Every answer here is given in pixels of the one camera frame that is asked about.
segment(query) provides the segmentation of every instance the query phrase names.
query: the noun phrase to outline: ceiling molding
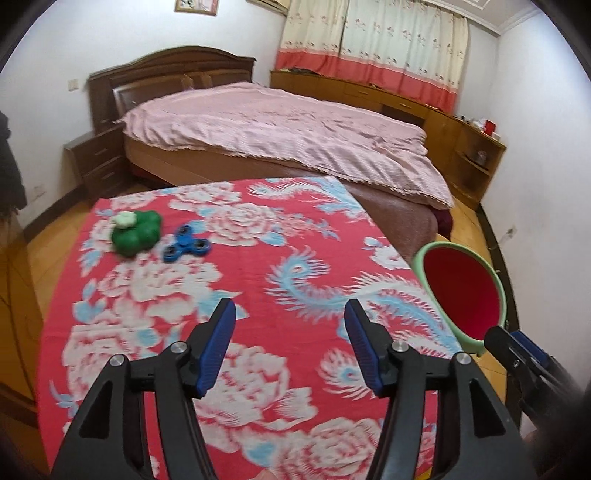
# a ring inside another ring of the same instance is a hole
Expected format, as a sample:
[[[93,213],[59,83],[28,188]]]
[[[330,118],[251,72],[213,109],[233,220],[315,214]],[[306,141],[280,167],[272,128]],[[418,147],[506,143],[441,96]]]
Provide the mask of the ceiling molding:
[[[493,32],[495,35],[501,35],[501,30],[498,27],[494,26],[490,22],[487,22],[486,20],[483,20],[479,16],[477,16],[473,13],[470,13],[468,10],[464,10],[463,8],[457,7],[455,5],[450,5],[447,2],[444,2],[441,0],[424,0],[424,1],[428,4],[436,5],[437,7],[441,7],[441,8],[444,8],[445,10],[449,10],[450,12],[454,12],[454,13],[463,15],[467,19],[472,20],[473,22],[475,22],[479,25],[482,25],[487,30],[490,30],[491,32]]]
[[[478,9],[480,9],[480,10],[484,10],[484,9],[486,8],[486,6],[488,5],[488,3],[489,3],[491,0],[486,0],[486,1],[484,2],[484,5],[481,5],[481,4],[478,2],[478,0],[476,0],[476,1],[474,1],[474,0],[464,0],[464,1],[465,1],[467,4],[470,4],[470,5],[471,5],[471,6],[473,6],[473,7],[476,7],[476,8],[478,8]]]
[[[503,22],[499,26],[499,29],[501,30],[501,34],[507,33],[512,28],[515,28],[517,25],[522,24],[524,21],[529,20],[531,17],[534,17],[540,13],[542,13],[542,10],[540,10],[534,4],[531,4],[530,7],[524,8],[523,10],[517,12],[511,18],[509,18],[505,22]]]

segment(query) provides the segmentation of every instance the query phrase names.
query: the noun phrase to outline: air conditioner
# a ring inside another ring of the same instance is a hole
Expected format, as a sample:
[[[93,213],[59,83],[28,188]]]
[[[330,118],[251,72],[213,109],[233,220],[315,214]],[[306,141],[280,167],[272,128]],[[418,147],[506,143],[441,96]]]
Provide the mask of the air conditioner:
[[[291,0],[246,0],[247,2],[287,15]]]

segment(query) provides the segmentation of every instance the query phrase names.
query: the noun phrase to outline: floral curtain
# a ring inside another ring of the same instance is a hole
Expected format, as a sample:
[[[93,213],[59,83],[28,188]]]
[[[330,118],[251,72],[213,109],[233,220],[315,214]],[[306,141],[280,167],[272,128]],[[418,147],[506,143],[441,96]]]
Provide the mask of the floral curtain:
[[[465,17],[415,0],[350,0],[337,77],[453,110]]]
[[[293,0],[275,68],[336,76],[348,4],[349,0]]]

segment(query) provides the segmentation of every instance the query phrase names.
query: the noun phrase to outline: baseboard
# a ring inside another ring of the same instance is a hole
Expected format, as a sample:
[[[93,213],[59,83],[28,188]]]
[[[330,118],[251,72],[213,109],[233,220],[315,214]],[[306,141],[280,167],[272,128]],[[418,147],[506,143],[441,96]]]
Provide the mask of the baseboard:
[[[45,212],[35,218],[22,230],[25,241],[29,243],[38,234],[40,234],[47,225],[52,223],[60,215],[66,213],[76,203],[85,198],[86,190],[84,185],[78,185],[74,190],[66,193],[61,199],[51,205],[47,210],[45,210]]]
[[[501,284],[505,290],[505,296],[507,298],[507,316],[505,321],[505,328],[510,332],[519,330],[519,318],[517,316],[517,305],[515,304],[515,296],[513,295],[513,287],[511,286],[511,279],[505,265],[505,259],[501,249],[499,248],[499,242],[497,242],[494,232],[492,231],[491,224],[486,217],[486,213],[479,205],[476,210],[476,216],[484,233],[486,240],[486,246],[491,253],[492,266],[496,270],[497,275],[501,279]],[[519,407],[519,399],[521,393],[519,389],[513,383],[513,380],[507,375],[507,393],[505,398],[505,406],[509,410],[511,418],[517,425],[517,428],[521,427],[521,408]]]

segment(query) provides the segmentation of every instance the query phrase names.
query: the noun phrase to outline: red curtain border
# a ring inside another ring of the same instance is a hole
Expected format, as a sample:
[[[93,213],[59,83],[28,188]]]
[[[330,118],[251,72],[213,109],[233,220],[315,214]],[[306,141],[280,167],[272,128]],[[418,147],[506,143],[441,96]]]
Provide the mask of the red curtain border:
[[[349,80],[364,85],[377,85],[394,94],[453,113],[457,89],[450,89],[432,80],[423,79],[403,69],[378,66],[371,62],[360,62],[350,57],[328,55],[323,51],[280,50],[275,68],[307,69],[325,77]]]

